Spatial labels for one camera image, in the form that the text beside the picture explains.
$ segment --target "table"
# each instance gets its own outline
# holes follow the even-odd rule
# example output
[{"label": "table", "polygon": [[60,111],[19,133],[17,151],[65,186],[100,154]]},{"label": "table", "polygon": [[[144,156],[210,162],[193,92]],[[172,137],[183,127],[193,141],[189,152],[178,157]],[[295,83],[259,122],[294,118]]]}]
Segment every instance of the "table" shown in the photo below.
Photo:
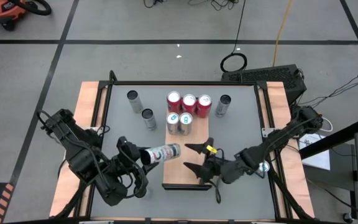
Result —
[{"label": "table", "polygon": [[[78,102],[75,110],[75,119],[77,124],[80,126],[90,126],[93,109],[96,100],[96,92],[98,89],[98,82],[83,82],[78,97]],[[267,83],[267,93],[270,99],[270,105],[272,109],[272,116],[274,119],[274,125],[276,128],[284,127],[290,120],[290,112],[287,105],[287,99],[285,90],[282,83]],[[265,126],[269,126],[267,121],[267,110],[265,109],[265,97],[262,90],[259,90],[260,102],[262,105],[262,113],[264,115]],[[103,100],[106,96],[105,91],[102,92],[101,99]],[[103,111],[103,104],[100,104],[99,114],[97,122],[101,122],[101,113]],[[290,141],[290,145],[297,147],[295,141]],[[305,174],[303,172],[303,166],[299,153],[285,148],[281,154],[283,172],[287,187],[291,194],[295,197],[296,201],[303,207],[303,209],[312,217],[314,216],[311,200],[306,184]],[[60,171],[60,178],[58,180],[57,189],[55,192],[54,200],[52,203],[50,215],[57,214],[65,204],[71,199],[71,196],[75,193],[78,188],[78,179],[68,169],[67,164],[64,164]],[[282,195],[277,189],[278,206],[280,209],[280,216],[286,217],[285,206]],[[82,206],[80,209],[80,215],[86,214],[86,202],[89,192],[86,191],[82,200]],[[128,217],[108,217],[113,220],[134,220]]]}]

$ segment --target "concrete floor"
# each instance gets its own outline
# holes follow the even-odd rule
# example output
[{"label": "concrete floor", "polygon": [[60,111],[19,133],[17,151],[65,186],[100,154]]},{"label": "concrete floor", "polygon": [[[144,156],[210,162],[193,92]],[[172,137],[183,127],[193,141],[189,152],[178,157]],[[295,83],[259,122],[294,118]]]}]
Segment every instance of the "concrete floor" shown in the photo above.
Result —
[{"label": "concrete floor", "polygon": [[[0,182],[11,181],[19,153],[28,150],[5,222],[45,219],[52,203],[63,149],[32,120],[35,109],[74,110],[81,82],[105,80],[111,69],[119,80],[218,81],[220,61],[233,48],[218,40],[235,39],[241,14],[240,4],[215,11],[187,0],[151,9],[141,0],[48,2],[52,15],[28,14],[14,32],[0,26]],[[239,39],[275,40],[287,2],[248,0]],[[358,27],[358,0],[346,2]],[[282,40],[304,40],[280,45],[276,62],[302,68],[308,87],[302,101],[330,94],[358,74],[358,39],[340,0],[294,0]],[[274,41],[253,43],[237,46],[247,68],[272,66]],[[226,69],[238,66],[232,59]],[[358,87],[317,110],[334,131],[358,121]],[[330,189],[349,201],[348,192]],[[348,208],[312,185],[309,190],[316,217],[342,222]]]}]

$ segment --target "black table frame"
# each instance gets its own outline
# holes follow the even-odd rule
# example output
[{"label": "black table frame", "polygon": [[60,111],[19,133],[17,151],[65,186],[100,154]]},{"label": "black table frame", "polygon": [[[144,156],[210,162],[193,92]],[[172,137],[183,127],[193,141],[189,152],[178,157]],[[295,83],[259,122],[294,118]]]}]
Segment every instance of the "black table frame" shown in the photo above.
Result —
[{"label": "black table frame", "polygon": [[340,145],[348,140],[354,139],[354,134],[358,133],[358,122],[327,136],[299,151],[301,159],[306,159],[320,152],[324,152],[332,147]]},{"label": "black table frame", "polygon": [[[109,109],[109,103],[110,103],[110,99],[111,99],[111,90],[112,87],[114,85],[219,85],[219,86],[253,86],[254,90],[255,90],[255,97],[257,100],[257,107],[258,107],[258,114],[259,114],[259,120],[260,120],[260,134],[262,136],[262,140],[264,141],[265,138],[263,138],[262,135],[262,128],[267,128],[264,125],[264,117],[262,114],[262,106],[260,103],[260,96],[259,96],[259,88],[262,89],[263,94],[264,94],[264,100],[265,100],[265,105],[266,105],[266,110],[267,110],[267,118],[268,118],[268,123],[270,128],[274,128],[274,120],[273,120],[273,113],[272,113],[272,108],[270,105],[270,100],[269,100],[269,94],[267,93],[267,83],[266,81],[261,81],[261,82],[239,82],[239,83],[234,83],[234,82],[221,82],[221,81],[179,81],[179,82],[168,82],[168,81],[118,81],[114,72],[110,71],[109,74],[109,80],[106,81],[99,81],[99,85],[98,85],[98,92],[96,94],[96,101],[94,104],[94,109],[93,109],[93,115],[92,115],[92,120],[91,120],[91,126],[96,126],[96,121],[98,119],[98,114],[99,114],[99,106],[101,103],[104,103],[104,108],[103,108],[103,113],[102,113],[102,121],[101,121],[101,125],[105,126],[106,122],[107,122],[107,114],[108,114],[108,109]],[[102,91],[107,88],[107,93],[106,93],[106,98],[104,102],[101,102],[101,96],[102,96]],[[280,157],[280,153],[278,151],[275,151],[275,157],[277,158],[277,172],[279,174],[279,178],[280,180],[285,183],[285,174],[284,174],[284,170],[283,170],[283,165],[282,165],[282,159]],[[269,185],[270,185],[270,191],[272,194],[272,200],[273,200],[273,206],[274,206],[274,212],[275,212],[275,218],[276,220],[278,220],[279,218],[281,218],[280,216],[280,209],[278,206],[278,199],[277,199],[277,192],[276,192],[276,188],[275,188],[275,183],[272,180],[272,177],[268,174],[268,179],[269,179]],[[87,206],[86,206],[86,217],[90,217],[91,215],[91,209],[92,209],[92,203],[93,203],[93,197],[94,197],[94,190],[95,187],[92,184],[90,187],[90,192],[89,192],[89,197],[88,197],[88,201],[87,201]],[[289,218],[293,218],[292,215],[292,209],[291,206],[288,202],[288,200],[284,197],[284,207],[285,207],[285,213],[286,216]],[[80,205],[81,205],[81,200],[77,203],[75,209],[74,209],[74,217],[79,217],[80,216]]]}]

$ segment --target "silver can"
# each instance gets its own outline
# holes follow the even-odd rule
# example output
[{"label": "silver can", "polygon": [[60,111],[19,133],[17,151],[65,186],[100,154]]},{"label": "silver can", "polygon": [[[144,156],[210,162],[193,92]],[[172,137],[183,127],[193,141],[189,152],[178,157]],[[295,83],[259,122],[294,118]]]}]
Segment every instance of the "silver can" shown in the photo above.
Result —
[{"label": "silver can", "polygon": [[193,117],[189,113],[183,113],[180,115],[180,131],[182,135],[188,135],[191,132],[191,125],[193,123]]},{"label": "silver can", "polygon": [[157,128],[157,123],[155,122],[154,114],[151,109],[144,109],[142,111],[142,117],[148,130],[153,131]]},{"label": "silver can", "polygon": [[127,98],[129,103],[131,104],[132,109],[135,113],[140,113],[143,110],[142,102],[140,101],[140,97],[135,90],[131,90],[127,93]]},{"label": "silver can", "polygon": [[167,129],[170,134],[176,134],[179,131],[179,115],[177,113],[168,114]]},{"label": "silver can", "polygon": [[220,118],[223,117],[229,108],[230,102],[231,97],[229,95],[222,95],[216,107],[215,115]]},{"label": "silver can", "polygon": [[178,158],[179,156],[180,146],[176,143],[145,149],[140,152],[140,160],[142,161],[143,165],[163,162]]}]

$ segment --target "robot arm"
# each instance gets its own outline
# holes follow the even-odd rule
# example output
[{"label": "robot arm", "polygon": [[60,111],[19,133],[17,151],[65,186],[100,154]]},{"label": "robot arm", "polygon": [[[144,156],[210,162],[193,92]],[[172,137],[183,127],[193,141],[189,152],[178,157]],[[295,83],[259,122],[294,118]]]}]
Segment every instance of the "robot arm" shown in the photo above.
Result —
[{"label": "robot arm", "polygon": [[[41,118],[41,114],[47,117],[46,121]],[[66,149],[68,166],[83,186],[57,217],[66,217],[82,195],[81,191],[90,184],[96,185],[103,200],[110,206],[117,205],[124,198],[141,198],[146,194],[146,174],[158,165],[154,163],[140,167],[136,163],[147,147],[137,147],[123,136],[117,141],[119,154],[108,159],[100,150],[101,137],[92,129],[83,130],[77,126],[71,111],[61,109],[52,116],[39,111],[37,116],[43,125],[41,129],[48,135],[54,133]],[[135,189],[132,195],[127,195],[130,186],[121,182],[122,175],[134,176]]]},{"label": "robot arm", "polygon": [[[321,115],[312,107],[295,107],[293,108],[293,119],[281,130],[271,132],[265,141],[258,146],[245,148],[234,155],[235,160],[229,161],[224,157],[217,158],[216,151],[221,149],[213,148],[213,139],[209,138],[204,144],[186,144],[196,152],[206,154],[206,159],[202,166],[185,162],[184,165],[191,169],[197,177],[203,182],[210,182],[216,175],[220,176],[225,184],[231,184],[244,174],[252,175],[257,172],[259,164],[266,160],[267,156],[273,150],[283,149],[291,138],[302,136],[304,134],[317,132],[323,123]],[[300,218],[311,218],[297,204],[295,199],[289,193],[285,184],[280,180],[278,174],[274,171],[271,161],[269,161],[269,174],[277,184],[294,208],[294,211]]]}]

